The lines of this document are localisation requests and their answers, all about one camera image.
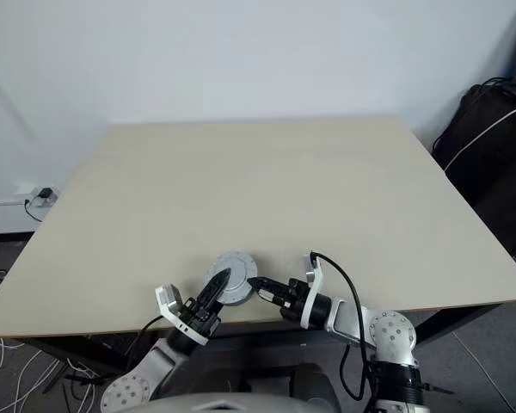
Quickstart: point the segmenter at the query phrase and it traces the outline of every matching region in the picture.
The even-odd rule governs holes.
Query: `table top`
[[[226,251],[287,281],[311,249],[378,310],[516,300],[512,258],[395,117],[115,126],[0,286],[0,336],[139,330],[155,287],[195,297]],[[256,296],[220,316],[280,318]]]

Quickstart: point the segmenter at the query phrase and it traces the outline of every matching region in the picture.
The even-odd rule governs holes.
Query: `round metal disc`
[[[222,295],[219,296],[218,302],[224,305],[241,304],[252,293],[252,286],[247,279],[258,275],[255,260],[244,252],[227,252],[219,256],[206,271],[205,282],[226,268],[231,268],[230,280]]]

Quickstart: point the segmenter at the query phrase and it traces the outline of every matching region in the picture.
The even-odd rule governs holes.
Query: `power outlet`
[[[29,207],[49,208],[58,200],[59,191],[56,187],[34,187],[29,196]]]

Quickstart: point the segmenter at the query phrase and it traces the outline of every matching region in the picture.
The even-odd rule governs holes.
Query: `white wall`
[[[516,0],[0,0],[0,200],[112,122],[395,113],[429,145],[515,48]]]

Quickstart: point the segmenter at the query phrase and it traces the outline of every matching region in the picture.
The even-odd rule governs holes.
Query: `table leg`
[[[25,337],[17,340],[60,360],[69,358],[79,361],[100,374],[122,374],[126,371],[127,359],[122,353],[84,336]]]
[[[417,344],[426,344],[451,333],[499,305],[471,305],[440,310],[415,328]]]

